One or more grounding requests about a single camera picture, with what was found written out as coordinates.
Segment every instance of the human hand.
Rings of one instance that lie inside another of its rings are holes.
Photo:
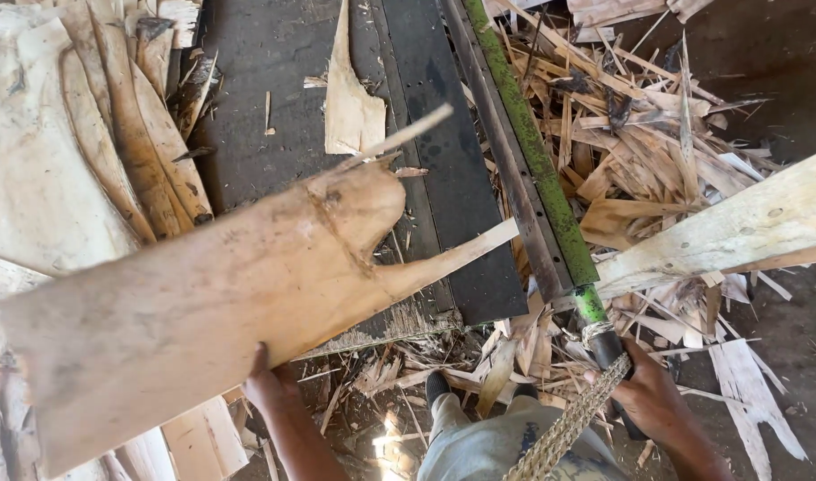
[[[279,415],[289,406],[301,404],[301,390],[288,364],[269,369],[269,349],[265,342],[257,343],[251,373],[242,384],[242,392],[268,418]]]
[[[634,363],[634,376],[622,381],[613,390],[616,399],[640,430],[655,443],[668,445],[685,436],[702,433],[693,413],[678,393],[669,371],[646,354],[633,339],[623,338],[622,344]],[[586,371],[591,384],[600,373]]]

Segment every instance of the black rubber grip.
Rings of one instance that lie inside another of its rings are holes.
[[[595,335],[595,337],[589,340],[589,347],[592,349],[593,355],[595,355],[595,362],[598,363],[598,366],[603,371],[610,367],[624,352],[622,341],[619,340],[618,335],[616,335],[614,331]],[[634,369],[632,368],[625,374],[624,378],[627,380],[633,375]],[[649,437],[634,424],[634,421],[630,420],[630,416],[628,416],[627,412],[622,408],[622,405],[619,404],[616,399],[612,399],[612,404],[613,407],[616,408],[616,411],[618,411],[619,416],[622,417],[624,427],[628,430],[628,436],[634,441],[647,441]]]

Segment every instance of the twisted rope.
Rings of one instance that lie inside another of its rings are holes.
[[[593,414],[610,397],[610,393],[622,381],[630,367],[630,357],[623,353],[601,374],[586,394],[565,409],[565,413],[553,423],[551,429],[536,441],[518,464],[509,469],[503,480],[544,479],[550,475],[553,466],[586,429]]]

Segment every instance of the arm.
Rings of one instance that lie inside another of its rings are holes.
[[[263,414],[286,475],[297,481],[348,481],[346,472],[307,412],[289,366],[270,370],[268,358],[265,344],[258,343],[251,374],[242,385],[242,391]]]
[[[681,481],[731,481],[729,466],[678,393],[669,372],[632,339],[622,339],[634,362],[634,376],[622,381],[611,396],[642,432],[670,456]],[[587,371],[591,383],[598,373]]]

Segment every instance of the person's foot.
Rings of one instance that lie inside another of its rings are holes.
[[[426,402],[429,409],[432,409],[432,404],[435,399],[438,399],[438,396],[450,392],[452,392],[450,384],[440,371],[432,372],[426,377]]]
[[[520,395],[528,395],[533,399],[539,399],[539,389],[536,389],[535,386],[530,383],[521,383],[512,391],[512,399]]]

